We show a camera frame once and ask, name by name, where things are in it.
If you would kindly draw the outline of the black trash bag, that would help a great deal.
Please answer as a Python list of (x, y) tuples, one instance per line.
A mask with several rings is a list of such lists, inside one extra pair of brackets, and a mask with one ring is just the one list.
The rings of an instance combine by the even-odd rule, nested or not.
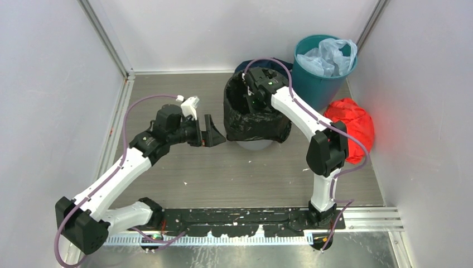
[(228, 141), (271, 140), (283, 143), (291, 132), (291, 121), (280, 111), (271, 109), (251, 113), (244, 97), (247, 86), (242, 78), (243, 70), (234, 73), (224, 89), (224, 128)]

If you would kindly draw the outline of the grey translucent trash bin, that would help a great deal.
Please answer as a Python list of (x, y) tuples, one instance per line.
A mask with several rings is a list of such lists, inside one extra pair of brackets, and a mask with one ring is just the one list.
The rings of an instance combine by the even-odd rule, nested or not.
[(273, 141), (272, 140), (254, 140), (254, 141), (237, 141), (236, 143), (246, 150), (259, 151), (270, 146), (273, 143)]

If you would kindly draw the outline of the teal plastic bucket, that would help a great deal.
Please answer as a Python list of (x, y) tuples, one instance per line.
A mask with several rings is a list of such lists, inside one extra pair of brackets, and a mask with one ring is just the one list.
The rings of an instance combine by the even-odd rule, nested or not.
[(358, 63), (358, 56), (356, 56), (354, 66), (349, 71), (348, 75), (329, 78), (310, 74), (303, 69), (296, 61), (296, 55), (304, 54), (311, 48), (318, 47), (320, 41), (328, 38), (340, 39), (330, 35), (312, 35), (299, 41), (294, 50), (294, 63), (292, 68), (293, 89), (300, 98), (317, 111), (329, 105), (344, 80), (355, 70)]

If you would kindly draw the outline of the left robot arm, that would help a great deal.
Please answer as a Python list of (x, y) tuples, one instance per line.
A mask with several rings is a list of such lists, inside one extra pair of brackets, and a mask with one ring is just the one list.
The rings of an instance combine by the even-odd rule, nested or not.
[(119, 160), (96, 182), (73, 199), (62, 197), (55, 205), (58, 230), (82, 253), (97, 251), (109, 236), (136, 226), (154, 231), (162, 225), (162, 207), (141, 198), (120, 209), (112, 203), (141, 174), (169, 153), (172, 145), (214, 147), (226, 141), (211, 115), (204, 116), (200, 129), (196, 111), (187, 104), (164, 105), (145, 131), (137, 134)]

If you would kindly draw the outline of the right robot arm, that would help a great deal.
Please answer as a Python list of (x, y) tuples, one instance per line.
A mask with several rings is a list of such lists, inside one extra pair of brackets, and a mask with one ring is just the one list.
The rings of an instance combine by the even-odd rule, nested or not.
[(249, 68), (242, 75), (245, 95), (252, 113), (271, 109), (286, 116), (308, 139), (306, 162), (314, 173), (313, 193), (308, 203), (308, 217), (316, 229), (330, 224), (336, 211), (333, 193), (349, 154), (346, 126), (316, 112), (291, 88), (281, 73), (266, 68)]

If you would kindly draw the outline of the dark navy cloth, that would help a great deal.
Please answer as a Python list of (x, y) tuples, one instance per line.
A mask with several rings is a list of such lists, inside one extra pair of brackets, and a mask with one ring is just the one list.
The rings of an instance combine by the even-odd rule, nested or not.
[[(292, 63), (288, 63), (286, 61), (283, 61), (281, 59), (277, 59), (277, 58), (273, 58), (273, 60), (268, 60), (268, 59), (260, 59), (256, 62), (254, 62), (250, 67), (253, 68), (253, 67), (261, 67), (261, 68), (267, 68), (267, 69), (272, 69), (272, 70), (275, 70), (279, 73), (281, 73), (282, 75), (285, 75), (287, 76), (287, 73), (286, 71), (284, 70), (284, 68), (282, 67), (282, 65), (284, 65), (289, 71), (292, 71), (292, 68), (293, 68), (293, 64)], [(234, 70), (234, 73), (238, 73), (239, 71), (242, 71), (244, 70), (247, 65), (251, 62), (252, 60), (247, 60), (247, 61), (243, 61), (241, 62)]]

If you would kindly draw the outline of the light blue plastic bag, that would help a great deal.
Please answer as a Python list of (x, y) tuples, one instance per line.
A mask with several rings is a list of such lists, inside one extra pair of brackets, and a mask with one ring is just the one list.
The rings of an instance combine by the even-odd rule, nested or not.
[(304, 54), (297, 54), (296, 61), (307, 72), (329, 78), (348, 75), (358, 53), (351, 40), (328, 38)]

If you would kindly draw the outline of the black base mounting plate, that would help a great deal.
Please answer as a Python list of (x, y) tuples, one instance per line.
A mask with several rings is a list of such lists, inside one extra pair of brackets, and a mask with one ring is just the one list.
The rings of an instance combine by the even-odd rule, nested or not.
[(329, 233), (332, 226), (344, 229), (342, 218), (316, 223), (307, 208), (208, 208), (164, 209), (161, 221), (137, 226), (141, 231), (163, 231), (189, 237), (253, 237), (261, 228), (265, 237), (303, 236), (304, 231)]

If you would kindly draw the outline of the red cloth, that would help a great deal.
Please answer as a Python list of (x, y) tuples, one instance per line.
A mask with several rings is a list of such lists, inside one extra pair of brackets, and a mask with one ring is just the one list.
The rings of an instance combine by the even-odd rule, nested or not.
[(370, 114), (351, 98), (335, 100), (323, 113), (333, 122), (342, 121), (347, 133), (361, 142), (368, 152), (373, 148), (375, 129)]

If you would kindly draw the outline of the aluminium frame rail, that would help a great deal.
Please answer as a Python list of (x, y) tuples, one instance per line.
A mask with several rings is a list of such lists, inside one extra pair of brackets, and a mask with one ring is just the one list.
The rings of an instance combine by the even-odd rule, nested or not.
[(117, 152), (117, 147), (120, 144), (120, 134), (122, 131), (124, 115), (129, 105), (129, 100), (131, 97), (135, 78), (135, 72), (131, 70), (128, 76), (123, 81), (122, 88), (120, 90), (119, 97), (115, 106), (112, 121), (110, 123), (110, 126), (108, 127), (108, 136), (106, 137), (105, 144), (99, 159), (99, 167), (96, 172), (96, 178), (94, 179), (92, 185), (87, 186), (87, 188), (82, 191), (80, 195), (82, 193), (86, 193), (95, 189), (95, 181), (98, 180), (104, 173), (106, 173), (107, 170), (115, 163), (115, 153)]

